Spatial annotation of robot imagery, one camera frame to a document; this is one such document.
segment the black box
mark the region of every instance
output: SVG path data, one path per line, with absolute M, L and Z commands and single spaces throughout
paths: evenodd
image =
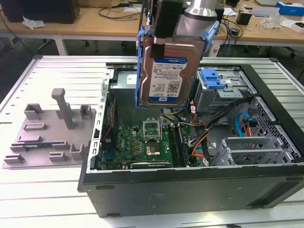
M 232 6 L 232 7 L 236 7 L 238 4 L 239 0 L 226 0 L 226 5 Z
M 239 12 L 237 16 L 237 24 L 239 25 L 248 25 L 252 13 Z
M 0 0 L 5 16 L 10 22 L 42 20 L 73 24 L 80 12 L 78 0 Z

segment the white label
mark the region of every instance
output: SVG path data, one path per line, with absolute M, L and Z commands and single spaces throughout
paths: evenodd
M 37 145 L 24 145 L 25 148 L 37 148 Z
M 211 146 L 208 147 L 208 149 L 216 149 L 217 144 L 215 142 L 211 143 Z
M 136 84 L 137 75 L 128 75 L 127 84 Z
M 195 114 L 196 112 L 196 108 L 195 108 L 195 106 L 191 106 L 191 112 L 193 113 L 193 114 Z
M 231 84 L 231 81 L 229 79 L 222 79 L 223 84 Z
M 203 163 L 204 163 L 205 166 L 209 166 L 209 161 L 207 161 L 206 158 L 203 158 Z
M 182 77 L 180 72 L 186 68 L 187 60 L 182 57 L 164 57 L 155 59 L 152 67 L 152 77 L 149 90 L 150 97 L 176 98 L 180 94 Z

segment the wd hard drive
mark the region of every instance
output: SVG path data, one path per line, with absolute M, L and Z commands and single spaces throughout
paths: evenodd
M 184 107 L 205 47 L 201 40 L 165 39 L 164 58 L 151 58 L 153 39 L 143 38 L 138 106 Z

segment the metal slotted surface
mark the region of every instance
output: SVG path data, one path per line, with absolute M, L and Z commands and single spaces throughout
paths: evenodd
M 57 109 L 50 97 L 54 86 L 63 86 L 66 101 L 72 108 L 90 104 L 98 110 L 105 62 L 136 64 L 136 57 L 44 57 L 33 60 L 7 98 L 0 104 L 0 155 L 5 156 L 25 115 L 27 103 L 40 102 L 43 109 Z M 283 69 L 267 58 L 205 58 L 202 64 L 251 64 L 256 69 Z M 259 73 L 266 77 L 292 80 L 282 73 Z M 303 97 L 293 84 L 276 88 L 279 99 Z M 289 111 L 294 118 L 302 118 L 301 110 Z M 101 219 L 86 193 L 77 192 L 80 167 L 32 170 L 0 169 L 0 227 L 84 227 L 98 224 L 105 228 L 185 228 L 227 227 L 303 227 L 304 190 L 288 198 L 273 209 L 215 211 L 176 215 L 155 215 Z

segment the cardboard box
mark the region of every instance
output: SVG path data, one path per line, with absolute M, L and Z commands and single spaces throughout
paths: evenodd
M 279 13 L 281 15 L 293 15 L 293 16 L 303 16 L 304 15 L 304 5 L 301 3 L 283 3 L 278 2 L 275 7 L 280 8 Z
M 296 22 L 290 28 L 298 33 L 304 33 L 304 22 Z

